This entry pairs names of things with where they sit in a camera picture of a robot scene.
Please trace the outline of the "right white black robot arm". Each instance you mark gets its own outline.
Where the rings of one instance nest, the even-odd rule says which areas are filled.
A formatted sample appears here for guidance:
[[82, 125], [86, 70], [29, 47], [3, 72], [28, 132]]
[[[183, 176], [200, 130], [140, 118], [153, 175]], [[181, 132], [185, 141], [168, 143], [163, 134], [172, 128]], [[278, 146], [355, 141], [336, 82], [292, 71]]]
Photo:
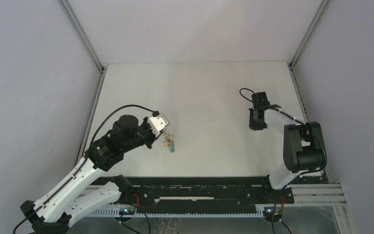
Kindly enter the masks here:
[[281, 189], [298, 177], [320, 172], [327, 165], [327, 154], [321, 125], [304, 122], [284, 112], [279, 105], [268, 101], [266, 92], [252, 93], [249, 109], [249, 128], [261, 131], [277, 130], [283, 136], [283, 163], [268, 175], [268, 186], [262, 189], [266, 202], [274, 203], [281, 197]]

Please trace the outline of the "keyring with coloured keys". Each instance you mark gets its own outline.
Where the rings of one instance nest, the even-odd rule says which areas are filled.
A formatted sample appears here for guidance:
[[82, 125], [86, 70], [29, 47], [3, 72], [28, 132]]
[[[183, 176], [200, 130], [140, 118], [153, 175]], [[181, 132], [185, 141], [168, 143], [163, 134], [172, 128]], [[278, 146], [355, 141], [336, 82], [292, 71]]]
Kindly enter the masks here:
[[171, 153], [174, 153], [175, 152], [174, 136], [166, 131], [163, 131], [162, 135], [164, 137], [163, 145], [167, 147]]

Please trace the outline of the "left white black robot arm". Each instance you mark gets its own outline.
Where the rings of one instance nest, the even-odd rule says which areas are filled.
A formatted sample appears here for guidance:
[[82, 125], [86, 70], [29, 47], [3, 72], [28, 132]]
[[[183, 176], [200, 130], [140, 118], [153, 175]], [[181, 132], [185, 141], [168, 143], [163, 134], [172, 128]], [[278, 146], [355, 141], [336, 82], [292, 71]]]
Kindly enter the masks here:
[[98, 190], [79, 195], [104, 176], [124, 154], [140, 146], [152, 148], [169, 121], [164, 114], [146, 117], [140, 123], [132, 115], [123, 115], [112, 129], [94, 141], [83, 158], [50, 192], [36, 201], [25, 201], [20, 209], [36, 234], [65, 234], [77, 221], [109, 203], [127, 203], [133, 186], [123, 176], [115, 176]]

